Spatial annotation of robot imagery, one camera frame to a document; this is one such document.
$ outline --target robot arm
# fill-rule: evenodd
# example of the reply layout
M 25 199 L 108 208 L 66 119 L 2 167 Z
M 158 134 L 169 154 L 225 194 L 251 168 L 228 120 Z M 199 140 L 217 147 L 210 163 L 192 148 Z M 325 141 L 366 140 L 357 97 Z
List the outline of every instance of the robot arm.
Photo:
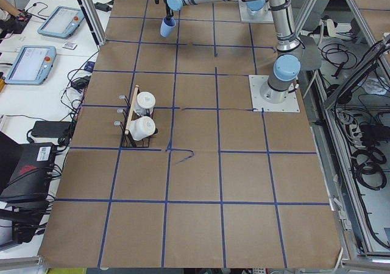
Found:
M 164 0 L 167 14 L 171 10 L 179 11 L 184 5 L 197 5 L 207 2 L 237 1 L 237 0 Z M 278 39 L 278 59 L 274 65 L 274 73 L 269 76 L 268 82 L 261 88 L 264 99 L 272 103 L 284 100 L 291 82 L 300 71 L 302 46 L 297 39 L 291 0 L 268 0 L 274 19 L 275 32 Z

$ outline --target white table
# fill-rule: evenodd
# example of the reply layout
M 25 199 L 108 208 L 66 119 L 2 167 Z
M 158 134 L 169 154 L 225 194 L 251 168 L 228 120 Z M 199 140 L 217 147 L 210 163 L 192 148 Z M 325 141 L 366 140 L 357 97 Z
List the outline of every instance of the white table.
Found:
M 94 3 L 106 3 L 109 1 L 110 0 L 93 0 Z M 50 15 L 57 6 L 67 6 L 78 9 L 80 8 L 77 0 L 31 0 L 28 3 L 26 9 L 31 7 L 36 2 L 43 2 L 48 5 L 48 8 L 41 13 L 43 15 Z M 37 6 L 32 7 L 29 12 L 36 15 L 44 7 L 45 6 L 43 4 L 37 4 Z M 99 15 L 102 26 L 105 29 L 110 17 L 110 12 L 97 10 L 97 14 Z M 52 38 L 40 35 L 37 30 L 43 23 L 44 21 L 42 19 L 32 17 L 26 28 L 23 30 L 22 34 L 12 35 L 9 39 L 3 40 L 3 42 L 0 44 L 0 52 L 13 52 L 15 49 L 18 49 L 23 45 L 54 46 L 57 49 L 57 53 L 61 55 L 84 56 L 90 55 L 98 50 L 85 20 L 81 22 L 80 27 L 68 39 Z M 77 44 L 76 49 L 69 50 L 62 48 L 65 42 Z
M 109 2 L 109 0 L 93 0 L 94 2 Z M 32 6 L 35 2 L 44 2 L 49 7 L 42 14 L 49 15 L 58 5 L 78 8 L 76 0 L 31 0 L 26 8 Z M 30 12 L 37 14 L 42 8 L 39 4 Z M 106 28 L 110 12 L 98 11 L 103 28 Z M 56 47 L 57 57 L 48 78 L 42 85 L 38 86 L 17 86 L 6 85 L 0 93 L 0 114 L 24 114 L 27 116 L 47 119 L 49 121 L 59 121 L 68 114 L 68 109 L 60 103 L 60 97 L 63 89 L 68 84 L 67 74 L 72 69 L 77 69 L 98 49 L 93 41 L 89 28 L 84 21 L 75 34 L 68 40 L 44 37 L 37 33 L 37 29 L 42 22 L 38 18 L 32 18 L 21 35 L 13 35 L 10 39 L 4 40 L 0 44 L 0 62 L 12 63 L 17 56 L 16 49 L 23 45 L 50 45 Z M 62 48 L 64 42 L 70 41 L 78 44 L 75 50 Z M 0 65 L 0 71 L 6 75 L 9 72 L 9 66 Z M 89 73 L 82 71 L 78 76 L 84 76 Z M 18 143 L 26 143 L 26 132 L 32 128 L 36 120 L 15 117 L 7 118 L 2 131 Z M 56 163 L 62 165 L 64 156 L 56 158 Z M 59 181 L 52 181 L 49 192 L 56 193 Z M 0 259 L 27 258 L 36 256 L 41 245 L 43 235 L 35 236 L 31 242 L 21 244 L 5 251 L 0 251 Z M 22 269 L 17 273 L 40 273 L 36 268 Z

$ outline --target laptop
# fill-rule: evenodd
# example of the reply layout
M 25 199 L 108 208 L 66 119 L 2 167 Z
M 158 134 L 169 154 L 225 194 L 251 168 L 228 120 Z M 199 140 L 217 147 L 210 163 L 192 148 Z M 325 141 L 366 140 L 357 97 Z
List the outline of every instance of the laptop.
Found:
M 45 200 L 48 172 L 55 160 L 51 142 L 18 144 L 0 132 L 0 200 L 26 203 Z

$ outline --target white mug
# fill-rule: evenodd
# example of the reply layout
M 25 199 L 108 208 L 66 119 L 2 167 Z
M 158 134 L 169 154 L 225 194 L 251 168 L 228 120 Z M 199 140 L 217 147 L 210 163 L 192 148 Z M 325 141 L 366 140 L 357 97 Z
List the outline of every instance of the white mug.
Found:
M 130 133 L 135 141 L 142 140 L 154 134 L 156 125 L 150 117 L 142 117 L 130 122 Z
M 153 113 L 156 98 L 153 94 L 143 91 L 136 97 L 134 112 L 139 116 L 150 116 Z

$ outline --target metal base plate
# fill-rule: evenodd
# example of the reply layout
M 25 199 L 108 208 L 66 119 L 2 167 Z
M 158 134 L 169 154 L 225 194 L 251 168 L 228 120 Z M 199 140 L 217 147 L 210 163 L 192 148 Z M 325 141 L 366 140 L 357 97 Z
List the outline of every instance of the metal base plate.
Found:
M 268 75 L 250 75 L 250 94 L 254 111 L 279 111 L 283 113 L 299 113 L 299 105 L 295 93 L 289 93 L 286 100 L 280 104 L 272 104 L 260 95 L 260 88 L 268 80 Z
M 246 3 L 242 1 L 238 1 L 239 6 L 239 15 L 241 17 L 241 22 L 243 23 L 266 23 L 273 24 L 274 19 L 272 18 L 271 11 L 269 10 L 269 4 L 265 5 L 266 11 L 265 14 L 258 14 L 254 17 L 251 17 L 247 11 Z

